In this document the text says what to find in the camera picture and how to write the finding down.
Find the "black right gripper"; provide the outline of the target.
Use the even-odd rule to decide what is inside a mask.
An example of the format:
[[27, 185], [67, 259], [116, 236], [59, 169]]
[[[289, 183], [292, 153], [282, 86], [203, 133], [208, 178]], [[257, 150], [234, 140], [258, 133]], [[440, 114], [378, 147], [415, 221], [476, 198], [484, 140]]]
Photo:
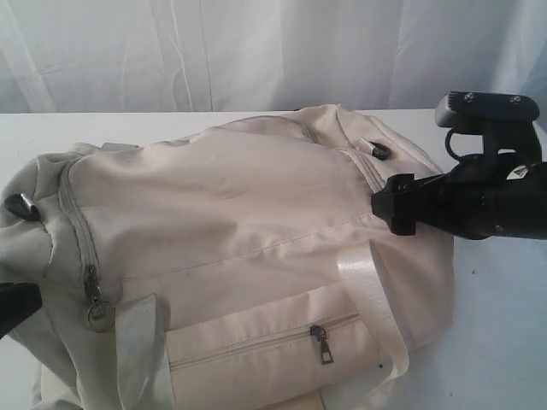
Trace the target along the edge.
[[[397, 236], [414, 236], [416, 221], [471, 240], [488, 237], [546, 239], [546, 163], [516, 154], [498, 157], [494, 173], [480, 179], [470, 161], [451, 172], [420, 180], [400, 173], [371, 197], [374, 214]], [[407, 212], [409, 201], [415, 204]]]

